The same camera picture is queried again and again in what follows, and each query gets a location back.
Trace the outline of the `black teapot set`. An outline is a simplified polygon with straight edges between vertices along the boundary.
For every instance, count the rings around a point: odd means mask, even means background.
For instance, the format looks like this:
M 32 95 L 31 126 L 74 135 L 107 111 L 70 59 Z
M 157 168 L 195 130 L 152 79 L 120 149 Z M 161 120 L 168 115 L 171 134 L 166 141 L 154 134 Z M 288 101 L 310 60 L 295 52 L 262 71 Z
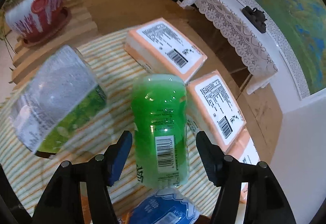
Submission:
M 257 8 L 251 9 L 249 6 L 245 6 L 241 11 L 260 33 L 266 32 L 265 22 L 267 21 L 267 18 L 263 11 L 260 11 Z

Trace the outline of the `striped tablecloth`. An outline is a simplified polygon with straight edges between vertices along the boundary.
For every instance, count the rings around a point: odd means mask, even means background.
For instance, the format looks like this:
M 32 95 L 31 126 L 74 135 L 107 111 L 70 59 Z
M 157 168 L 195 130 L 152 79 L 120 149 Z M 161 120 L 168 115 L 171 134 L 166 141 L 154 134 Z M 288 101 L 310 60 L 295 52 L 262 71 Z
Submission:
M 131 87 L 134 79 L 147 72 L 123 48 L 130 29 L 107 34 L 78 48 L 97 75 L 108 101 L 104 107 L 103 103 L 96 102 L 95 97 L 91 96 L 91 99 L 86 99 L 82 110 L 68 116 L 68 121 L 76 123 L 70 126 L 64 123 L 64 127 L 68 131 L 76 129 L 76 132 L 54 159 L 36 157 L 16 137 L 9 116 L 18 92 L 1 104 L 1 165 L 16 196 L 30 215 L 60 162 L 88 161 L 116 143 L 124 130 L 134 134 Z M 219 189 L 208 180 L 195 137 L 188 127 L 187 133 L 189 178 L 178 190 L 199 208 L 201 214 L 210 216 Z M 120 179 L 108 190 L 118 216 L 150 195 L 151 190 L 137 180 L 134 148 L 130 151 Z

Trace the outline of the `orange tissue pack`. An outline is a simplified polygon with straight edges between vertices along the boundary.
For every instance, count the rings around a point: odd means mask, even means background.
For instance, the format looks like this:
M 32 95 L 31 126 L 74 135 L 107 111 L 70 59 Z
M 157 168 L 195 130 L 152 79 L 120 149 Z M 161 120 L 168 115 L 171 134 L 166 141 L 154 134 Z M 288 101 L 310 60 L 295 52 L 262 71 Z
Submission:
M 163 18 L 128 31 L 125 51 L 152 74 L 172 74 L 189 82 L 207 56 L 189 38 Z
M 259 154 L 247 128 L 243 128 L 230 147 L 229 155 L 241 163 L 256 165 L 260 161 Z
M 246 120 L 221 74 L 214 70 L 189 82 L 187 118 L 223 152 L 231 147 Z

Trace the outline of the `white lace tablecloth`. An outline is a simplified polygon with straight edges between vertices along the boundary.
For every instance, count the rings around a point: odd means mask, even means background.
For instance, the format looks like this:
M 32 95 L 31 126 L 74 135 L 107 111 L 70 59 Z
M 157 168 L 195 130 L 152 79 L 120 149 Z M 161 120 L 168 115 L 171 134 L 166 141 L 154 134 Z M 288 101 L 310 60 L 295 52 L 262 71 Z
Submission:
M 229 44 L 252 79 L 247 86 L 247 94 L 265 88 L 278 72 L 269 51 L 277 51 L 276 44 L 267 33 L 260 33 L 242 13 L 243 5 L 237 0 L 183 0 L 178 4 L 183 9 L 195 5 Z

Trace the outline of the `green plastic cup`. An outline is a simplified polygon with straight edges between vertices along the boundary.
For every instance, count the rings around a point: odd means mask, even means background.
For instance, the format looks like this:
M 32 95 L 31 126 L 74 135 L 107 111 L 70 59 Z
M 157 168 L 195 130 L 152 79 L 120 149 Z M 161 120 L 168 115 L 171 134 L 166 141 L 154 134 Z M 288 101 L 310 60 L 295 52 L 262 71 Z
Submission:
M 151 74 L 133 83 L 137 179 L 152 189 L 188 179 L 185 83 L 175 75 Z

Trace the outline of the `white red ceramic plant pot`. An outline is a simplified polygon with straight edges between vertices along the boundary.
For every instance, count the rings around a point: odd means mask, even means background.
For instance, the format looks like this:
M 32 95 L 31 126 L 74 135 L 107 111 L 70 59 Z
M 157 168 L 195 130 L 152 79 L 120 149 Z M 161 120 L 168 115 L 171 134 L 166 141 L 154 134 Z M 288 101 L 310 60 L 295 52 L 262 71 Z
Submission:
M 11 0 L 4 5 L 7 26 L 28 42 L 40 42 L 60 24 L 64 0 Z

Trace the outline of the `blue orange printed cup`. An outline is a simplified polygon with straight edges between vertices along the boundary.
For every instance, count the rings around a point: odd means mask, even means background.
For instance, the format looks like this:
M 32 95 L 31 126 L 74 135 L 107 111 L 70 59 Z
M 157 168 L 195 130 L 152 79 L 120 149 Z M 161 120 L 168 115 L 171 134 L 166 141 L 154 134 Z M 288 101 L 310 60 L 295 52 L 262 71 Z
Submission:
M 165 188 L 149 195 L 133 210 L 124 214 L 120 223 L 177 224 L 195 223 L 200 216 L 196 206 L 177 189 Z

